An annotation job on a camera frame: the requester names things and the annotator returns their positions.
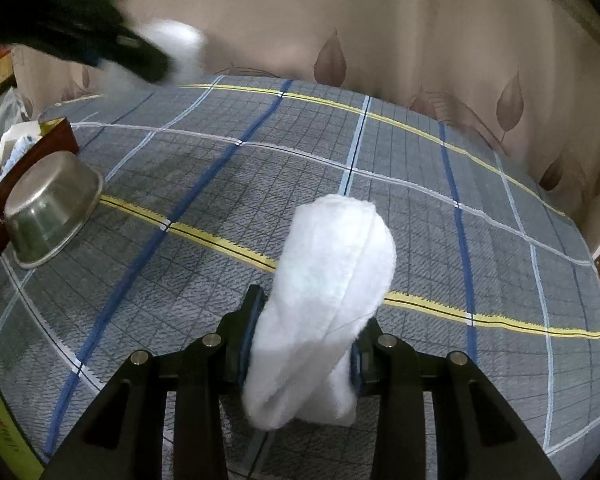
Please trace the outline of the stainless steel bowl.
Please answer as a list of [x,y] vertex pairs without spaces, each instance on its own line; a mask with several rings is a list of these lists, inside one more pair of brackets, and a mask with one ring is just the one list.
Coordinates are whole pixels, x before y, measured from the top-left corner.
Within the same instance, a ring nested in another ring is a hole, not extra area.
[[20,268],[50,261],[95,210],[104,180],[75,154],[49,154],[18,180],[4,207],[6,229]]

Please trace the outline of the green and white box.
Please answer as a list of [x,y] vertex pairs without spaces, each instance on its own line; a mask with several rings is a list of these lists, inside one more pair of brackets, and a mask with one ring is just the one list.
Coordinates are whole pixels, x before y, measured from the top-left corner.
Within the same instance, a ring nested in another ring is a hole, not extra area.
[[0,393],[0,479],[38,479],[43,470]]

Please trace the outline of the beige leaf pattern curtain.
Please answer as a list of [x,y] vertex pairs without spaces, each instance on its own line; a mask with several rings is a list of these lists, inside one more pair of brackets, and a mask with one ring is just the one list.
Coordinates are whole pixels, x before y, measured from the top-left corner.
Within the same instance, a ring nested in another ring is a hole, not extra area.
[[588,0],[120,0],[171,44],[175,80],[273,75],[459,128],[524,167],[600,247],[600,18]]

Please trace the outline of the red and white printed cloth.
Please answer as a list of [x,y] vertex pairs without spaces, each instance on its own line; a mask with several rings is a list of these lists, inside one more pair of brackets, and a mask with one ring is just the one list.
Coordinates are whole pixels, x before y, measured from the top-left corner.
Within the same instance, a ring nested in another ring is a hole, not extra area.
[[15,167],[15,164],[41,139],[42,136],[39,133],[4,134],[0,145],[0,183],[6,178],[6,174]]

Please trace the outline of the white towel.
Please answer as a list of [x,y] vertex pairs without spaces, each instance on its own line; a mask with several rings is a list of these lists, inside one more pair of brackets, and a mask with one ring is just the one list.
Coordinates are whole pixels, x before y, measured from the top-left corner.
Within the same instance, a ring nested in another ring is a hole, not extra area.
[[394,270],[396,244],[373,203],[330,194],[296,209],[242,387],[253,426],[353,424],[352,344]]

